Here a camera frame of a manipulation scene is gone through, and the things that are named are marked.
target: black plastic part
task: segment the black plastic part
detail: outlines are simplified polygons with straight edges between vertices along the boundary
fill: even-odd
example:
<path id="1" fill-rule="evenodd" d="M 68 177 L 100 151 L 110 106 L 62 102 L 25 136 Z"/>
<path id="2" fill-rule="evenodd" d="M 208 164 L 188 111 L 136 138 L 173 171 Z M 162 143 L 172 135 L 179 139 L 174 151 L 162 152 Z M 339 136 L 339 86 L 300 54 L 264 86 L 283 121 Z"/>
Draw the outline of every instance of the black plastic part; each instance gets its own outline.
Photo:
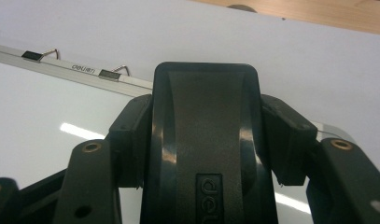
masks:
<path id="1" fill-rule="evenodd" d="M 32 62 L 36 62 L 36 63 L 40 63 L 41 62 L 41 59 L 44 57 L 43 54 L 40 54 L 40 53 L 35 53 L 35 52 L 31 52 L 31 51 L 25 51 L 23 54 L 22 54 L 22 58 L 25 59 L 25 60 L 29 60 L 29 61 L 32 61 Z"/>
<path id="2" fill-rule="evenodd" d="M 0 178 L 0 224 L 16 223 L 21 211 L 21 200 L 16 182 Z"/>
<path id="3" fill-rule="evenodd" d="M 253 67 L 160 64 L 141 222 L 277 223 L 264 150 Z"/>
<path id="4" fill-rule="evenodd" d="M 133 98 L 111 125 L 106 138 L 118 155 L 115 170 L 119 187 L 143 187 L 150 132 L 151 95 Z"/>
<path id="5" fill-rule="evenodd" d="M 315 145 L 317 128 L 283 101 L 262 95 L 262 115 L 271 165 L 277 181 L 301 186 L 305 151 Z"/>
<path id="6" fill-rule="evenodd" d="M 358 146 L 342 142 L 324 139 L 317 151 L 333 199 L 328 223 L 380 224 L 380 173 Z"/>
<path id="7" fill-rule="evenodd" d="M 53 223 L 120 223 L 110 146 L 91 140 L 73 149 Z"/>
<path id="8" fill-rule="evenodd" d="M 102 69 L 102 71 L 100 71 L 99 78 L 118 82 L 120 80 L 120 73 L 111 72 L 111 71 Z"/>
<path id="9" fill-rule="evenodd" d="M 306 188 L 306 197 L 314 224 L 328 223 L 333 208 L 333 199 L 328 186 L 311 179 Z"/>
<path id="10" fill-rule="evenodd" d="M 20 191 L 22 210 L 18 223 L 52 223 L 64 174 L 62 170 Z"/>

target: embossed logo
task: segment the embossed logo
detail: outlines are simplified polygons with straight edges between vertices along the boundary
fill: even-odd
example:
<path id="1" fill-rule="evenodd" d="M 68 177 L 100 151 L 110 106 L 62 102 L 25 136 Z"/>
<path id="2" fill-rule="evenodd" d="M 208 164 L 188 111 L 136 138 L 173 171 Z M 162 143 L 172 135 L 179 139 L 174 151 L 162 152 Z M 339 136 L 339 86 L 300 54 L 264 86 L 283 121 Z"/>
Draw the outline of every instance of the embossed logo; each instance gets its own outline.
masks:
<path id="1" fill-rule="evenodd" d="M 196 176 L 197 223 L 223 223 L 222 176 Z"/>

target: wooden surface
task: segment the wooden surface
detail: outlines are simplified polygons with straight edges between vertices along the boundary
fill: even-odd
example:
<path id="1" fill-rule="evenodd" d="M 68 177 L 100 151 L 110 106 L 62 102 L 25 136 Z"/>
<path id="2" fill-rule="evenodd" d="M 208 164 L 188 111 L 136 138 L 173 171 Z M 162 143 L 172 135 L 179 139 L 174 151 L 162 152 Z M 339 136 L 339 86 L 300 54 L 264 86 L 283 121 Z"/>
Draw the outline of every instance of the wooden surface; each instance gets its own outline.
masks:
<path id="1" fill-rule="evenodd" d="M 260 14 L 380 34 L 380 0 L 194 0 L 244 5 Z"/>

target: black clip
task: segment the black clip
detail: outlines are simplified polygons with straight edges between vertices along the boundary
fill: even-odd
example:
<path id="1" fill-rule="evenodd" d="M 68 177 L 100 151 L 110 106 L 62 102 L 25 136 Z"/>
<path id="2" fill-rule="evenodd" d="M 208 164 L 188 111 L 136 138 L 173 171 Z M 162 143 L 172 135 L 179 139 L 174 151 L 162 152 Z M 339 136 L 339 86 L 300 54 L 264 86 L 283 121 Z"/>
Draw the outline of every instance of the black clip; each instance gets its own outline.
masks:
<path id="1" fill-rule="evenodd" d="M 22 58 L 25 60 L 28 60 L 28 61 L 35 62 L 35 63 L 40 63 L 41 59 L 44 58 L 44 56 L 50 55 L 51 53 L 56 53 L 56 59 L 57 60 L 61 59 L 61 56 L 60 56 L 59 51 L 57 49 L 51 49 L 51 50 L 49 50 L 45 53 L 42 53 L 42 54 L 26 50 L 26 52 L 24 52 L 22 54 Z"/>
<path id="2" fill-rule="evenodd" d="M 128 74 L 128 77 L 130 76 L 128 66 L 121 65 L 118 68 L 113 69 L 111 71 L 107 71 L 105 69 L 102 69 L 102 71 L 99 74 L 99 78 L 107 79 L 107 80 L 110 80 L 110 81 L 119 82 L 120 81 L 120 75 L 121 75 L 121 73 L 117 73 L 117 72 L 119 70 L 121 70 L 121 69 L 125 69 L 126 73 Z"/>

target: screw hole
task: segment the screw hole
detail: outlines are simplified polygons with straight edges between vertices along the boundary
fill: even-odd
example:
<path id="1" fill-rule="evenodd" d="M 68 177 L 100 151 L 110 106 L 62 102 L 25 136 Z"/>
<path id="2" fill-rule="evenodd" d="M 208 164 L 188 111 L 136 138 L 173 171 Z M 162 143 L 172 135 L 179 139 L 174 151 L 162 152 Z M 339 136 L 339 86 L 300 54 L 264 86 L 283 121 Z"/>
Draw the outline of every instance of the screw hole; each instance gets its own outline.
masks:
<path id="1" fill-rule="evenodd" d="M 87 217 L 90 213 L 91 213 L 91 207 L 88 205 L 84 205 L 84 206 L 80 206 L 76 210 L 75 215 L 77 218 L 83 218 L 83 217 Z"/>
<path id="2" fill-rule="evenodd" d="M 88 145 L 86 145 L 85 147 L 82 148 L 82 151 L 83 152 L 93 152 L 93 151 L 98 150 L 101 147 L 102 147 L 102 145 L 99 143 L 89 143 Z"/>
<path id="3" fill-rule="evenodd" d="M 339 139 L 331 140 L 331 144 L 333 147 L 339 148 L 341 150 L 350 150 L 353 148 L 352 144 Z"/>

